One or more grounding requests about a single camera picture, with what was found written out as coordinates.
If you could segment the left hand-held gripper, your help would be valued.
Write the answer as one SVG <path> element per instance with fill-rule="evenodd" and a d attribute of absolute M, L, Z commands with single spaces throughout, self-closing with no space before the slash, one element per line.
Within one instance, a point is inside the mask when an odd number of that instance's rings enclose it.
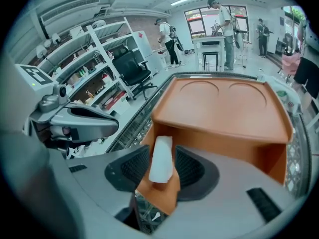
<path fill-rule="evenodd" d="M 22 132 L 40 137 L 43 132 L 51 140 L 74 143 L 89 142 L 113 135 L 119 128 L 118 121 L 90 106 L 71 102 L 66 87 L 36 66 L 15 64 L 35 101 L 35 108 L 26 119 Z"/>

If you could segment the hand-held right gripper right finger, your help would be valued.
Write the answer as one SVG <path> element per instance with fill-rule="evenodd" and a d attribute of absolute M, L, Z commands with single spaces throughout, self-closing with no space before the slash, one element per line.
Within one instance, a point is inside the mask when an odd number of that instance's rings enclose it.
<path fill-rule="evenodd" d="M 180 145 L 175 148 L 175 168 L 180 183 L 178 201 L 201 200 L 219 182 L 220 173 L 213 162 Z"/>

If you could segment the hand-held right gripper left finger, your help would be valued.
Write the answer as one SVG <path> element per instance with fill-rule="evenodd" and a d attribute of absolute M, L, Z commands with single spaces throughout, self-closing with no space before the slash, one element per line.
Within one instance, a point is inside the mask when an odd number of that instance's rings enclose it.
<path fill-rule="evenodd" d="M 138 145 L 107 154 L 105 178 L 118 191 L 135 191 L 150 163 L 150 147 Z"/>

